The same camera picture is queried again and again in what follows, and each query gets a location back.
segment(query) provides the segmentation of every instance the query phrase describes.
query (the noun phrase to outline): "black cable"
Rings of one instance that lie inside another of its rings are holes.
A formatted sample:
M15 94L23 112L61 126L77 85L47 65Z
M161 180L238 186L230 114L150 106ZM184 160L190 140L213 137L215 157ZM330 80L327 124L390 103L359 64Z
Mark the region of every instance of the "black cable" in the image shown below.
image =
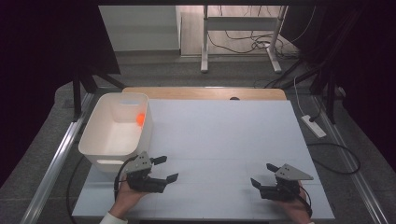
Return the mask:
M268 15L270 15L270 17L272 17L271 12L270 12L270 9L268 8L268 6L266 6L266 7L267 7Z
M296 192L290 190L288 187L286 187L286 186L281 186L281 187L282 187L283 190L285 190L285 191L287 191L288 193L292 194L298 201L300 201L300 202L304 205L305 210L306 210L306 213L308 213L309 217L312 217L312 207L311 207L311 204L308 204L308 203L306 202L306 200L305 200L303 197L300 196L300 194L298 194L298 193L296 193ZM311 197L309 196L309 194L307 194L307 196L308 196L308 198L309 198L309 202L311 202Z
M278 39L278 40L281 42L280 51L279 51L278 48L274 48L275 54L276 54L276 57L277 57L277 58L281 58L281 59L284 59L284 60L289 60L289 59L300 59L300 58L302 58L302 56L301 56L300 54L298 54L298 55L291 55L291 56L288 56L288 55L284 54L284 53L283 53L283 47L284 47L285 45L287 45L287 44L284 44L283 41L281 41L280 39Z
M264 37L271 37L272 36L272 35L251 35L251 36L244 36L244 37L232 37L232 36L228 35L227 31L225 31L225 34L227 35L228 38L234 39L234 40L251 39L252 37L262 37L262 38L264 38Z
M275 48L276 51L276 57L282 58L282 59L298 59L298 58L307 58L309 55L316 53L316 55L319 55L321 51L324 49L326 46L327 42L329 42L334 35L337 34L339 29L346 23L348 18L348 15L345 15L343 19L341 19L340 23L334 28L334 30L326 36L326 38L320 43L320 45L314 47L313 49L309 50L308 52L301 52L300 55L298 56L285 56L282 52L283 45L281 46L281 51L279 52L277 48Z
M244 14L246 16L248 14L248 10L250 9L251 6L247 6L247 12Z
M79 164L81 163L82 159L84 158L84 156L81 156L81 158L79 159L76 167L73 170L72 175L70 176L69 179L69 183L67 184L67 189L66 189L66 208L67 208L67 214L69 215L70 220L74 223L77 224L76 220L74 219L74 217L72 216L72 209L70 208L70 199L69 199L69 194L70 194L70 186L72 185L72 181L74 178L74 175L76 173L77 168L79 167Z
M308 191L306 191L306 189L303 188L302 186L300 186L300 189L302 189L305 192L306 197L308 197L308 200L309 200L309 206L312 207L311 196L309 195Z
M271 43L271 42L269 42L269 41L259 41L259 39L261 39L261 38L264 38L264 37L267 37L267 36L259 36L259 37L257 37L256 39L253 39L253 43L251 44L251 47L253 48L253 49L268 49L269 48L269 44Z
M277 81L277 80L278 80L278 78L277 78L277 79L274 79L274 80L272 80L272 81L270 81L270 82L268 82L267 85L265 85L265 86L263 87L263 89L267 89L267 88L270 86L271 83L274 83L274 82Z
M314 147L314 146L335 146L335 147L340 147L340 148L342 148L343 150L347 151L350 155L352 155L353 158L355 159L356 163L358 164L358 167L357 167L354 171L351 171L351 172L336 171L336 170L334 170L333 168L330 168L329 166L323 164L322 162L317 161L317 160L315 160L315 159L312 158L312 161L313 161L313 162L315 162L315 163L321 165L323 168L325 168L325 169L327 169L327 170L329 170L329 171L332 171L332 172L334 172L334 173L336 173L336 174L339 174L339 175L354 175L354 174L356 174L356 173L361 169L361 161L359 160L358 156L357 156L355 153L353 153L353 152L352 152L349 148L347 148L347 147L344 147L344 146L341 146L341 145L338 145L338 144L335 144L335 143L311 143L311 144L307 144L307 146L308 146L308 147Z
M221 8L221 6L218 6L218 12L219 12L220 16L222 16L222 8Z
M114 201L117 199L117 195L119 194L119 183L120 183L120 176L121 176L121 172L123 170L123 168L125 167L125 165L130 162L133 161L134 159L136 159L137 156L131 157L128 160L126 160L121 168L119 169L119 172L117 173L116 178L114 178Z
M319 106L319 112L318 112L314 117L311 117L311 118L309 119L310 122L314 122L315 119L317 119L317 118L320 116L322 105L323 105L323 103L321 103L320 106Z
M297 62L295 62L288 70L286 70L281 77L275 79L273 82L274 84L272 85L272 88L275 87L276 83L279 83L280 85L280 81L285 78L286 76L288 76L292 71L294 71L294 69L296 69L301 63L303 62L303 59L299 59Z
M229 49L229 48L226 48L226 47L223 47L223 46L220 46L220 45L216 45L215 43L213 43L212 39L210 38L210 34L207 34L207 37L209 37L210 43L212 43L212 45L214 45L215 47L218 47L218 48L221 48L221 49L227 49L227 50L232 51L234 53L249 53L249 52L255 50L255 49L250 49L248 51L236 51L236 50Z
M262 11L262 6L259 7L259 13L257 13L257 16L260 16L261 11Z
M257 89L256 83L259 82L259 81L270 81L270 80L267 80L267 79L257 79L257 80L255 80L254 83L253 83L253 89Z

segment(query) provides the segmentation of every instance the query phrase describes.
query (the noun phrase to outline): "power strip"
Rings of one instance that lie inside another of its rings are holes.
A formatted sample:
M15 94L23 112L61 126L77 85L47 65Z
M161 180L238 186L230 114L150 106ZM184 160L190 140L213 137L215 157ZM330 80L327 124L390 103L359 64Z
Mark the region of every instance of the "power strip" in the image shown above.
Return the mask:
M303 120L303 122L306 124L306 126L308 126L308 128L318 137L324 137L326 136L326 133L323 132L323 130L317 125L316 122L311 122L309 121L311 117L309 115L305 115L303 117L301 117L301 119Z

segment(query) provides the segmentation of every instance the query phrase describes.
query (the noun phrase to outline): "black curtain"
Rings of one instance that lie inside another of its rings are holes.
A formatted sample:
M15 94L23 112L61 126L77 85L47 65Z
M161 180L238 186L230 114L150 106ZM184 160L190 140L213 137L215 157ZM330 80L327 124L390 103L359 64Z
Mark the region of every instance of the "black curtain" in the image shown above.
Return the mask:
M336 57L344 107L396 171L396 7L369 1Z
M56 90L76 73L92 75L87 65L120 73L98 6L0 3L1 185L47 118Z

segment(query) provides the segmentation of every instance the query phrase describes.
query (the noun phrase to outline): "metal rail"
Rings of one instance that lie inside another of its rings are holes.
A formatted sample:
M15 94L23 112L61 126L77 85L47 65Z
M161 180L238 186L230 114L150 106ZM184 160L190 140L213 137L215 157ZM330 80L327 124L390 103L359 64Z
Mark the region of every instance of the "metal rail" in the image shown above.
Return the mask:
M93 94L87 93L84 96L82 101L82 111L81 116L76 122L72 122L67 129L66 134L64 135L64 139L59 145L52 162L49 165L47 172L44 174L43 179L41 180L40 185L35 192L35 196L29 204L22 220L21 224L33 224L36 223L43 207L50 196L50 192L52 191L53 185L55 184L56 179L58 178L59 173L64 165L64 161L67 158L69 150L73 145L73 142L78 134L78 131L87 115L87 111L93 99Z
M317 102L316 105L318 106L320 102L317 100L316 97L314 97L314 100ZM337 127L331 123L326 114L321 113L320 116L323 119L327 130L330 132L330 136L334 143L346 147L346 143L344 142L341 134L338 132ZM348 171L353 171L356 169L356 167L358 167L355 160L349 153L346 153L344 150L339 150L339 153ZM363 174L361 172L357 172L356 174L352 175L351 178L356 186L358 193L364 201L368 212L373 218L374 223L389 224L388 219L385 216L385 213L381 207L381 204L374 195L372 188L367 183Z

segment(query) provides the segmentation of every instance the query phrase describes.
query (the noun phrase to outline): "orange object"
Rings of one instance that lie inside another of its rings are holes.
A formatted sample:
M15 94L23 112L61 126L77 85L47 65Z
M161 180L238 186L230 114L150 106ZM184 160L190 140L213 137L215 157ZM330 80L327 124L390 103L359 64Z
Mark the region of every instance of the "orange object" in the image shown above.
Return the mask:
M145 114L143 114L143 113L138 114L138 115L136 116L136 123L137 123L137 125L143 126L143 123L144 123L144 122L145 122Z

